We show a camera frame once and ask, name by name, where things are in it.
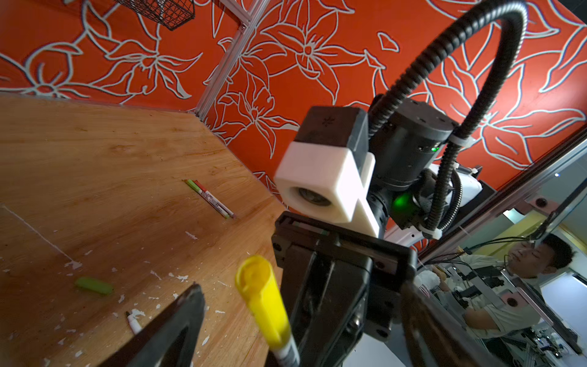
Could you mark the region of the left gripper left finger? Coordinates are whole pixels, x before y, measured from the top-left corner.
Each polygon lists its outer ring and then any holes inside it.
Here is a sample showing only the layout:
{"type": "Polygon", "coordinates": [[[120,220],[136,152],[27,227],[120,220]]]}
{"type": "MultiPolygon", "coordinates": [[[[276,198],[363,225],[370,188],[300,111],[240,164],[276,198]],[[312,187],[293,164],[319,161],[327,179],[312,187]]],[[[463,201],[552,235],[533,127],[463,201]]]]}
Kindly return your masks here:
{"type": "Polygon", "coordinates": [[[100,365],[189,367],[205,314],[203,290],[199,284],[191,284],[138,335],[100,365]]]}

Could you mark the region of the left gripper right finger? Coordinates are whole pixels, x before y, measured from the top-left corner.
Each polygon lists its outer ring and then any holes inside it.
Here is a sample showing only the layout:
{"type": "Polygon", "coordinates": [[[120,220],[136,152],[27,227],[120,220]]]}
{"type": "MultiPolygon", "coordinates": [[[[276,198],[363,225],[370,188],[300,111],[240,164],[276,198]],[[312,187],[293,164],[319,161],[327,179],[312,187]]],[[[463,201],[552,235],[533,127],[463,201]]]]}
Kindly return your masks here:
{"type": "Polygon", "coordinates": [[[503,366],[414,284],[401,286],[401,324],[413,366],[503,366]]]}

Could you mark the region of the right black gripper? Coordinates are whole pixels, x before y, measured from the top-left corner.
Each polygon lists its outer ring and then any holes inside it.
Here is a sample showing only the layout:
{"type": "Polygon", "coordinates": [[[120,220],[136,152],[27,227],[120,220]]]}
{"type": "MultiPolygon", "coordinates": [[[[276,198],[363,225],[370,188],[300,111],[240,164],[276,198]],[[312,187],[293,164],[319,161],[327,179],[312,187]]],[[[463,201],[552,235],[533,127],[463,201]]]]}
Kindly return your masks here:
{"type": "Polygon", "coordinates": [[[291,212],[271,241],[301,366],[341,366],[362,333],[389,340],[400,288],[414,280],[412,249],[291,212]]]}

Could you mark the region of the yellow pen cap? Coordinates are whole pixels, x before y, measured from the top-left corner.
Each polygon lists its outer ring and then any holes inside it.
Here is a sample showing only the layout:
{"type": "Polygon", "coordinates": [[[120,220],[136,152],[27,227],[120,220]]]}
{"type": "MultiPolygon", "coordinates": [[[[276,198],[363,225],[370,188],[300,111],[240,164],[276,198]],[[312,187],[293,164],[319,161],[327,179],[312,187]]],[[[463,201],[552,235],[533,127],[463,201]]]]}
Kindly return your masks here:
{"type": "Polygon", "coordinates": [[[260,255],[247,258],[236,272],[235,287],[270,350],[286,347],[291,337],[290,324],[270,261],[260,255]]]}

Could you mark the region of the white pen purple end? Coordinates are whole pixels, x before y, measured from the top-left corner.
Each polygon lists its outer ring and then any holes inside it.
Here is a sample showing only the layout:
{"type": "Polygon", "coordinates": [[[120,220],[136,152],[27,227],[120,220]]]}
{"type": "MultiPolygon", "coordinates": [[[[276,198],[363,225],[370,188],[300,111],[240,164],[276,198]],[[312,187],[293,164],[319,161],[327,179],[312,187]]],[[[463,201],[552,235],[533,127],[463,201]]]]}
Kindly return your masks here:
{"type": "Polygon", "coordinates": [[[195,180],[194,183],[195,183],[195,185],[198,186],[198,188],[200,188],[207,195],[207,197],[209,197],[209,199],[212,200],[212,202],[214,202],[215,204],[218,204],[231,218],[233,218],[233,219],[236,218],[236,215],[234,214],[234,212],[232,212],[231,209],[229,209],[224,203],[222,203],[218,198],[216,198],[198,180],[195,180]]]}

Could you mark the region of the white pen green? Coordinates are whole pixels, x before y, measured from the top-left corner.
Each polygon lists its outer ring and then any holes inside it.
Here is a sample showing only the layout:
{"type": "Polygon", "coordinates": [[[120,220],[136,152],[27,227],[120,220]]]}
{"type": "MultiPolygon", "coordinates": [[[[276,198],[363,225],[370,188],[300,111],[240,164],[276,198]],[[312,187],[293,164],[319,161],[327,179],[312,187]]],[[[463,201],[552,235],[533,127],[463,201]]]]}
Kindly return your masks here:
{"type": "Polygon", "coordinates": [[[199,186],[197,186],[192,180],[184,180],[184,182],[197,194],[199,194],[211,207],[213,207],[223,218],[228,219],[229,214],[207,193],[205,193],[199,186]]]}

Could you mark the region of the white pen yellow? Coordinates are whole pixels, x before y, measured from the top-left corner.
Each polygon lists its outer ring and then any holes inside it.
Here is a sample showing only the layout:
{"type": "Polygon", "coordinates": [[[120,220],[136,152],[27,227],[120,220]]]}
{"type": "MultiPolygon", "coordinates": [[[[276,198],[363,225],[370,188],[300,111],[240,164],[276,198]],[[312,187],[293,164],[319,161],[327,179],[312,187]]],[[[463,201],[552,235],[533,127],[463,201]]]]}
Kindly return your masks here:
{"type": "Polygon", "coordinates": [[[282,347],[273,349],[271,353],[281,367],[299,367],[301,365],[300,354],[293,338],[290,338],[282,347]]]}

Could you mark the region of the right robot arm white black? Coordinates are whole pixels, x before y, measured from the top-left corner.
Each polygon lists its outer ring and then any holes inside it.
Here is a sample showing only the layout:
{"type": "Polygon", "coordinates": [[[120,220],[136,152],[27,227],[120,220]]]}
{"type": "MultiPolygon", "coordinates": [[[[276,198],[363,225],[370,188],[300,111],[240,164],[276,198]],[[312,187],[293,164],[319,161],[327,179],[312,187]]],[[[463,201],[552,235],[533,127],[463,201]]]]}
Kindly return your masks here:
{"type": "Polygon", "coordinates": [[[368,109],[308,111],[274,178],[289,207],[272,242],[292,335],[266,365],[341,366],[364,335],[388,341],[393,324],[402,326],[415,366],[497,363],[417,289],[415,253],[383,235],[393,220],[439,239],[453,221],[462,197],[456,159],[508,78],[527,22],[524,1],[480,2],[368,109]],[[495,22],[498,50],[462,123],[411,99],[452,52],[495,22]]]}

